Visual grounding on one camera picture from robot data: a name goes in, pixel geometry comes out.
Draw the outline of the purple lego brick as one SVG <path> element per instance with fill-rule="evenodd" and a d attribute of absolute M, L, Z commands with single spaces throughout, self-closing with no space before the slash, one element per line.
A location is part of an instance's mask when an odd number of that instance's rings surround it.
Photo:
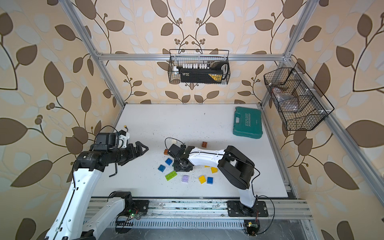
<path fill-rule="evenodd" d="M 182 176 L 182 182 L 183 183 L 188 183 L 189 182 L 189 176 L 188 175 L 183 175 Z"/>

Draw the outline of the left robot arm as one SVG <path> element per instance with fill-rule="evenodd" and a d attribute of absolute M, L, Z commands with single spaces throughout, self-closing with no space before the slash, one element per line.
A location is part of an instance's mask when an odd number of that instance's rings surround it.
<path fill-rule="evenodd" d="M 141 142 L 128 144 L 128 133 L 98 133 L 89 151 L 81 152 L 71 170 L 72 182 L 62 207 L 45 235 L 46 240 L 97 240 L 118 217 L 134 208 L 130 192 L 117 191 L 91 220 L 84 222 L 91 197 L 105 168 L 116 167 L 144 155 L 149 148 Z"/>

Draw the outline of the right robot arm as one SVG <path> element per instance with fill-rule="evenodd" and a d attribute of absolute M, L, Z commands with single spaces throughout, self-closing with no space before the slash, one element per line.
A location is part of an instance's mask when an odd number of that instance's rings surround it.
<path fill-rule="evenodd" d="M 194 166 L 217 168 L 234 187 L 238 188 L 242 205 L 248 208 L 255 205 L 257 197 L 252 180 L 261 173 L 255 164 L 234 146 L 213 151 L 173 144 L 168 149 L 168 154 L 174 159 L 176 172 L 190 172 Z"/>

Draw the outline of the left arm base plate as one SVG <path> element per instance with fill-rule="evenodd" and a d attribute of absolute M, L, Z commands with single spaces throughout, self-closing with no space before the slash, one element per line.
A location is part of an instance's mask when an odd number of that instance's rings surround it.
<path fill-rule="evenodd" d="M 124 210 L 119 214 L 120 216 L 140 215 L 145 216 L 149 210 L 148 200 L 132 200 L 128 202 Z"/>

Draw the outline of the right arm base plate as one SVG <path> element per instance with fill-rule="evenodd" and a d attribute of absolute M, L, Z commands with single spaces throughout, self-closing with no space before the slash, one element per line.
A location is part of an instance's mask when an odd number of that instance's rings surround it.
<path fill-rule="evenodd" d="M 268 209 L 264 201 L 255 202 L 253 207 L 247 207 L 240 201 L 227 201 L 229 217 L 268 217 Z"/>

